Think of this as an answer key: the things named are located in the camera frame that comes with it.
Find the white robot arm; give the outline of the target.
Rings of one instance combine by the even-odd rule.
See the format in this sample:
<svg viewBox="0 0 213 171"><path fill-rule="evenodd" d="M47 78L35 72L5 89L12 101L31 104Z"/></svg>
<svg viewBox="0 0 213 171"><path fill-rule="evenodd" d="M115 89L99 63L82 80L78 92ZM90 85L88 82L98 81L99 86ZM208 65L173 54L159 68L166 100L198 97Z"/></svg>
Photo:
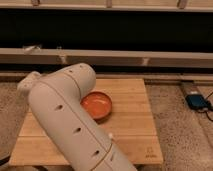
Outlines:
<svg viewBox="0 0 213 171"><path fill-rule="evenodd" d="M96 83L91 66L79 63L45 76L34 71L17 89L35 118L75 171L137 171L80 101Z"/></svg>

